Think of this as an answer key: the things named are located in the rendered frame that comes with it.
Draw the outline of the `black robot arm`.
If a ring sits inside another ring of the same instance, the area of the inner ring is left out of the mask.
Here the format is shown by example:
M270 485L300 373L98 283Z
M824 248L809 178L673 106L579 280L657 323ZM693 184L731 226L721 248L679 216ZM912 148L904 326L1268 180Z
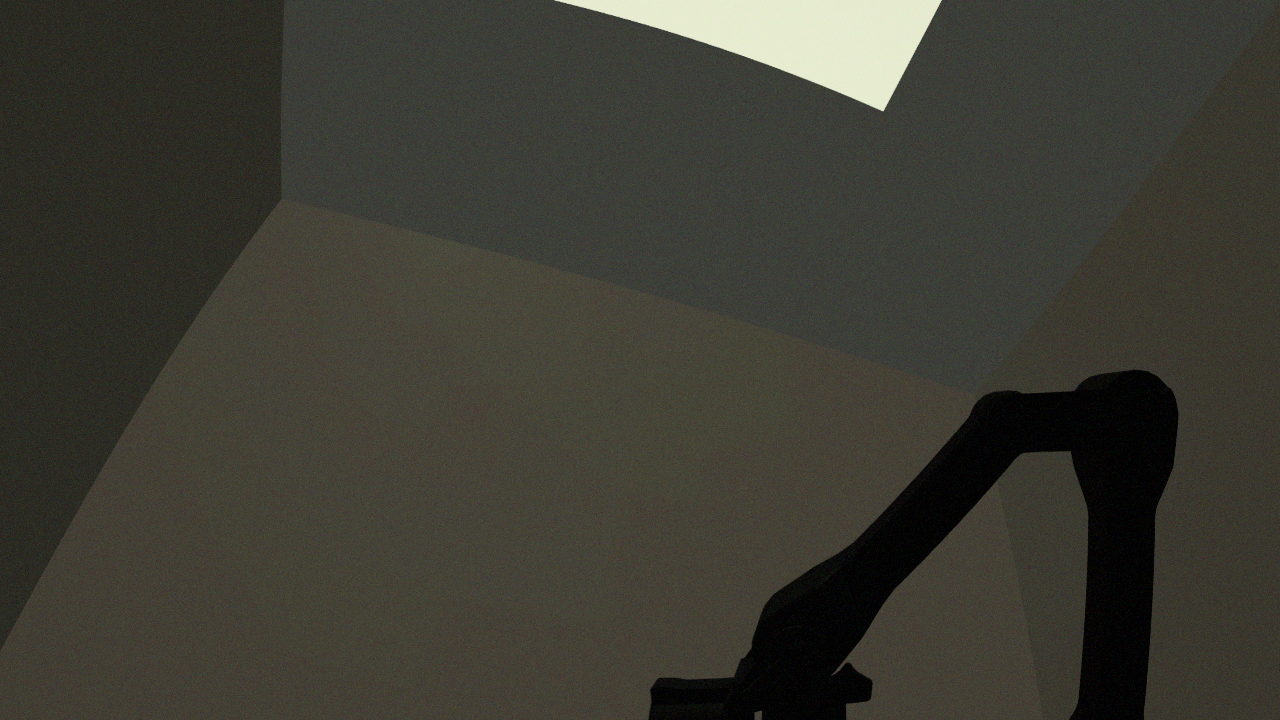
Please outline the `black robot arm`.
M735 676L659 678L649 720L846 720L873 682L838 665L884 601L1021 454L1071 451L1088 509L1082 678L1069 720L1144 720L1155 512L1172 471L1176 398L1143 370L1075 391L984 395L847 548L777 591ZM833 676L831 676L835 673Z

